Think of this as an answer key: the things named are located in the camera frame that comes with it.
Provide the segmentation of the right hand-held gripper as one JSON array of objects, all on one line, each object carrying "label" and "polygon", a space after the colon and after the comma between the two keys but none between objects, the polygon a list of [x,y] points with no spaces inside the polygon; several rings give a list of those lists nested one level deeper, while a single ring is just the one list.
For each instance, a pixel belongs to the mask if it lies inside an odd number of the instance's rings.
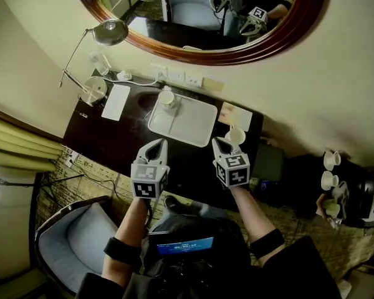
[{"label": "right hand-held gripper", "polygon": [[216,176],[226,187],[241,186],[249,183],[250,162],[238,144],[227,138],[212,139],[214,158],[216,159]]}]

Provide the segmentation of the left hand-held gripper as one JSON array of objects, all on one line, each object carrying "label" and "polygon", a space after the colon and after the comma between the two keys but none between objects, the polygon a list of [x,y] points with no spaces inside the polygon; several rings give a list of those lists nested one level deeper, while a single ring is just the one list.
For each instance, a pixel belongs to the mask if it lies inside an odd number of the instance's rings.
[{"label": "left hand-held gripper", "polygon": [[131,166],[132,193],[142,199],[158,199],[168,183],[168,142],[158,139],[142,146]]}]

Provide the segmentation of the white rectangular tray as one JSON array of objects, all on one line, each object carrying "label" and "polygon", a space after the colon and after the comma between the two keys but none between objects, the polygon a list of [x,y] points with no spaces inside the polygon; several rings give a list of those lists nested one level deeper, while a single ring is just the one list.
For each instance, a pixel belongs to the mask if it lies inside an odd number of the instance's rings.
[{"label": "white rectangular tray", "polygon": [[169,105],[158,97],[148,120],[148,129],[203,148],[209,143],[217,114],[218,109],[212,104],[174,93]]}]

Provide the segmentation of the person's left forearm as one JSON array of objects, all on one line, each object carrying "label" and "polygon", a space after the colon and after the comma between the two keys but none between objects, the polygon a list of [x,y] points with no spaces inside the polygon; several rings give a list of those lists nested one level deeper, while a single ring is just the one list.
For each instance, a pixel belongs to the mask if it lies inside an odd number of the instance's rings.
[{"label": "person's left forearm", "polygon": [[[125,214],[115,238],[131,247],[141,247],[148,208],[144,199],[135,197]],[[102,277],[126,288],[133,273],[133,267],[106,255]]]}]

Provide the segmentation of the person's right forearm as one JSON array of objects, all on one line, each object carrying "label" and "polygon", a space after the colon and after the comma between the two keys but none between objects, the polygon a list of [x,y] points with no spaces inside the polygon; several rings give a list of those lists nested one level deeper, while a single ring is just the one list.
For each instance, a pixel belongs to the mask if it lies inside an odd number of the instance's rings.
[{"label": "person's right forearm", "polygon": [[253,244],[276,230],[249,191],[241,186],[232,187],[231,193],[242,217],[249,243]]}]

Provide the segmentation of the white cup with saucer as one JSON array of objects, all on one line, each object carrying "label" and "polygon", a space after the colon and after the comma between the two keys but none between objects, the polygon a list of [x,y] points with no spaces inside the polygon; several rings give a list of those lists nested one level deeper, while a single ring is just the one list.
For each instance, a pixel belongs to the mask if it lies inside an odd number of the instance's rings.
[{"label": "white cup with saucer", "polygon": [[333,175],[330,171],[323,172],[320,185],[324,191],[329,191],[333,187],[337,187],[338,184],[339,184],[339,178],[337,175]]},{"label": "white cup with saucer", "polygon": [[342,157],[338,152],[327,150],[324,154],[324,168],[327,171],[332,171],[335,166],[339,166],[342,161]]}]

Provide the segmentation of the white printed card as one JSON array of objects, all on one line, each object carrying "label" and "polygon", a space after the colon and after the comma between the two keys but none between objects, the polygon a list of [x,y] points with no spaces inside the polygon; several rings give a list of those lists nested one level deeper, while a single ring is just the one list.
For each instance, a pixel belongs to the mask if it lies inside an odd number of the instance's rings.
[{"label": "white printed card", "polygon": [[249,131],[252,119],[252,112],[224,102],[219,114],[218,121],[229,126],[238,127],[245,132]]}]

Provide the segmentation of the dark wooden desk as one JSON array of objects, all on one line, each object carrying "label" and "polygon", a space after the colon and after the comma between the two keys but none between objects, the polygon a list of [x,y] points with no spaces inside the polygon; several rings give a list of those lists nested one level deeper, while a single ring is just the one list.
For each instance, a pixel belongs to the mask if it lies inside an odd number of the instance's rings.
[{"label": "dark wooden desk", "polygon": [[[117,173],[129,176],[138,150],[160,136],[148,129],[159,92],[133,85],[119,121],[102,118],[105,102],[90,106],[78,101],[63,137],[63,145]],[[79,115],[84,113],[88,118]],[[216,177],[211,145],[204,148],[168,139],[170,173],[166,191],[214,207],[236,211],[230,191]]]}]

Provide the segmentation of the white notepad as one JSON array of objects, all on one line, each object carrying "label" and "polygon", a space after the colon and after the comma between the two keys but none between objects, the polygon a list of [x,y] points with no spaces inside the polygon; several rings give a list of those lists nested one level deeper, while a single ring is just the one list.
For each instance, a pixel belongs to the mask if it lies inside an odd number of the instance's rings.
[{"label": "white notepad", "polygon": [[101,117],[113,121],[119,121],[129,93],[129,86],[115,84],[108,96]]}]

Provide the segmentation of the white floor power strip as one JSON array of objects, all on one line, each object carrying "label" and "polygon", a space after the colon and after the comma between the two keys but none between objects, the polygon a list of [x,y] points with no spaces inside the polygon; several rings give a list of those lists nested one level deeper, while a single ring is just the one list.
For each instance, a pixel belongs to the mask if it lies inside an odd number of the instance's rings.
[{"label": "white floor power strip", "polygon": [[69,149],[69,148],[65,148],[62,155],[64,157],[64,164],[68,168],[71,168],[74,165],[74,163],[77,161],[77,158],[79,157],[78,152],[72,149]]}]

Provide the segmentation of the silver desk lamp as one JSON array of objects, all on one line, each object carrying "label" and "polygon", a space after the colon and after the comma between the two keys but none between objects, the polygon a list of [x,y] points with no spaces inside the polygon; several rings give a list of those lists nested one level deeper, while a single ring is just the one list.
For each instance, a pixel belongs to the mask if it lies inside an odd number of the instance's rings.
[{"label": "silver desk lamp", "polygon": [[92,82],[91,84],[88,84],[86,82],[85,84],[82,84],[67,71],[67,67],[70,64],[72,57],[74,56],[77,49],[79,48],[79,45],[88,33],[91,33],[94,41],[97,44],[104,46],[113,46],[123,42],[127,38],[129,30],[125,22],[120,19],[109,19],[101,22],[94,28],[84,30],[80,40],[72,51],[69,60],[67,61],[65,67],[62,69],[62,75],[59,80],[59,87],[62,87],[64,77],[67,77],[70,81],[72,81],[76,86],[80,88],[82,92],[80,95],[82,101],[90,106],[93,106],[94,104],[100,102],[105,98],[107,94],[107,83],[103,78],[100,78],[101,82]]}]

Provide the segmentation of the oval wooden framed mirror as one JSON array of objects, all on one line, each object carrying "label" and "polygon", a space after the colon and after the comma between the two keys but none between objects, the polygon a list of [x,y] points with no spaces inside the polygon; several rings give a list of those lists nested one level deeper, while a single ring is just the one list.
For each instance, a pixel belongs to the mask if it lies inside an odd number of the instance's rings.
[{"label": "oval wooden framed mirror", "polygon": [[96,20],[119,19],[127,41],[171,60],[237,65],[282,52],[318,19],[325,0],[80,0]]}]

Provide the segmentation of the chest device with blue screen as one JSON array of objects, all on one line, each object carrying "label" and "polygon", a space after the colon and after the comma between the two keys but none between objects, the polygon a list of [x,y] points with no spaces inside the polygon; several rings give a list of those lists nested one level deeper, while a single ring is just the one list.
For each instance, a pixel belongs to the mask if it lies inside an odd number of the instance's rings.
[{"label": "chest device with blue screen", "polygon": [[153,232],[149,234],[148,240],[160,255],[167,256],[211,249],[214,237],[200,235],[192,237],[189,234],[176,232]]}]

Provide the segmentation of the clear water bottle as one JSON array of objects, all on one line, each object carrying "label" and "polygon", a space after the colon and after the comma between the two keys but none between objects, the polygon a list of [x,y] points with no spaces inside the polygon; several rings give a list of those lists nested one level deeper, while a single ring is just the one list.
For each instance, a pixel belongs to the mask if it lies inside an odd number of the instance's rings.
[{"label": "clear water bottle", "polygon": [[108,75],[110,69],[103,54],[97,51],[91,51],[90,62],[95,67],[95,69],[100,75],[102,76]]}]

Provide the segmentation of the small wooden tray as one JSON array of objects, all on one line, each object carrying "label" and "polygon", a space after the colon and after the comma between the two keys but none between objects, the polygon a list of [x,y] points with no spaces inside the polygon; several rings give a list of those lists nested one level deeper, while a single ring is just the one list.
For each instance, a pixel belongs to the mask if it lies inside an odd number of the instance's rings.
[{"label": "small wooden tray", "polygon": [[327,207],[328,207],[327,201],[328,201],[327,194],[321,194],[316,202],[317,210],[315,214],[320,216],[323,219],[327,218]]}]

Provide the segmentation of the black tripod stand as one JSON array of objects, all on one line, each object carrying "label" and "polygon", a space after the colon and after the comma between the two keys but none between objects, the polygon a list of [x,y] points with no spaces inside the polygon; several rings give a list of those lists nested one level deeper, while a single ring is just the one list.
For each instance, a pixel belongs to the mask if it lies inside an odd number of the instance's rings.
[{"label": "black tripod stand", "polygon": [[38,180],[35,180],[33,183],[12,183],[12,182],[8,182],[8,181],[5,181],[3,179],[0,179],[0,186],[10,186],[10,187],[52,186],[53,184],[61,183],[61,182],[68,181],[68,180],[71,180],[71,179],[81,178],[83,176],[84,176],[83,174],[79,174],[79,175],[76,175],[76,176],[62,178],[62,179],[58,179],[58,180],[55,180],[55,181],[49,181],[49,182],[43,183],[43,184]]}]

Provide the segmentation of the person's black clothing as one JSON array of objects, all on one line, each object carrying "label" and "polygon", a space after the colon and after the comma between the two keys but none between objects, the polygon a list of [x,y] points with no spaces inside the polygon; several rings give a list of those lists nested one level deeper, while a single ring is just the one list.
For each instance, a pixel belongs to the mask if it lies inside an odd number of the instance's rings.
[{"label": "person's black clothing", "polygon": [[88,273],[75,299],[342,299],[309,236],[286,245],[261,263],[244,226],[205,204],[165,199],[166,211],[151,229],[214,237],[211,249],[160,255],[142,239],[140,264],[126,288]]}]

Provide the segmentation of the green curtain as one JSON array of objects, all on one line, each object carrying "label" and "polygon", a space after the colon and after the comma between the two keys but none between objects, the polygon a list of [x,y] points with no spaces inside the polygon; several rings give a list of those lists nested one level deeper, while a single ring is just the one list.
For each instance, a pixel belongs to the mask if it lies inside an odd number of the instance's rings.
[{"label": "green curtain", "polygon": [[64,147],[0,119],[0,166],[37,172],[53,171]]}]

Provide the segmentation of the white wall socket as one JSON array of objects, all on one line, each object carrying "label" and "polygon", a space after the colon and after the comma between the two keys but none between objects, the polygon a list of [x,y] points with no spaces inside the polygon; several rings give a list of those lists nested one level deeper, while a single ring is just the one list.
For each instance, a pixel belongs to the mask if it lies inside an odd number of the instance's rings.
[{"label": "white wall socket", "polygon": [[194,87],[201,87],[203,83],[203,76],[200,74],[185,73],[185,83]]},{"label": "white wall socket", "polygon": [[157,80],[166,80],[168,78],[168,68],[160,64],[151,64],[153,75]]},{"label": "white wall socket", "polygon": [[175,82],[184,82],[185,81],[185,72],[180,69],[168,68],[168,80]]}]

